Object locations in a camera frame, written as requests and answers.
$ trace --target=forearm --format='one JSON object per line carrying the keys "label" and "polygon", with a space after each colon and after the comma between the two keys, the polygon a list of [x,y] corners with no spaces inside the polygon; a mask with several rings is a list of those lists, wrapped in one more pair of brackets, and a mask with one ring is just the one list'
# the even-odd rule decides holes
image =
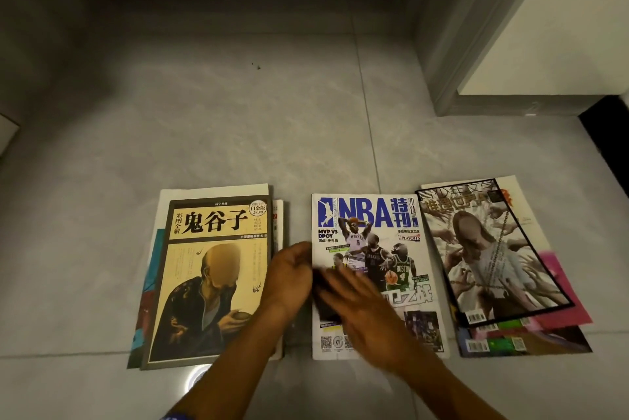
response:
{"label": "forearm", "polygon": [[194,420],[242,418],[285,327],[282,313],[274,309],[258,309],[240,335],[170,412]]}
{"label": "forearm", "polygon": [[401,370],[402,379],[441,420],[505,420],[472,392],[432,352],[418,349]]}

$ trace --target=illustrated man on book cover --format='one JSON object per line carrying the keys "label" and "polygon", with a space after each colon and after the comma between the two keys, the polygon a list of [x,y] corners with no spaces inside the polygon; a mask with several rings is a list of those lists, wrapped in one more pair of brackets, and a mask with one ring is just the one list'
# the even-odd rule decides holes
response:
{"label": "illustrated man on book cover", "polygon": [[248,313],[232,311],[240,272],[240,249],[234,243],[211,247],[200,276],[173,289],[163,308],[150,360],[216,355],[247,324]]}

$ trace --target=marble floor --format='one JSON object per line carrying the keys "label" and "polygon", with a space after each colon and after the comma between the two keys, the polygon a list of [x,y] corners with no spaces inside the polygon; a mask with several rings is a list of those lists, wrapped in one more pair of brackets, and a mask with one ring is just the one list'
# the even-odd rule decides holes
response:
{"label": "marble floor", "polygon": [[[451,340],[447,365],[510,419],[622,417],[629,200],[577,118],[435,117],[394,0],[114,0],[0,162],[3,416],[155,419],[182,393],[190,368],[125,369],[160,189],[268,182],[295,242],[313,192],[511,174],[594,352]],[[432,418],[363,361],[312,361],[307,309],[286,344],[248,418]]]}

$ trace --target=person's left hand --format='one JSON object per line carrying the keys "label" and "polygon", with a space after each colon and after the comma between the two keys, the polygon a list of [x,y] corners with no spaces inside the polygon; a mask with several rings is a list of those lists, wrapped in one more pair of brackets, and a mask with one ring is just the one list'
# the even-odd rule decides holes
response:
{"label": "person's left hand", "polygon": [[282,249],[271,260],[260,308],[279,308],[283,323],[288,325],[308,298],[312,285],[312,243],[302,241]]}

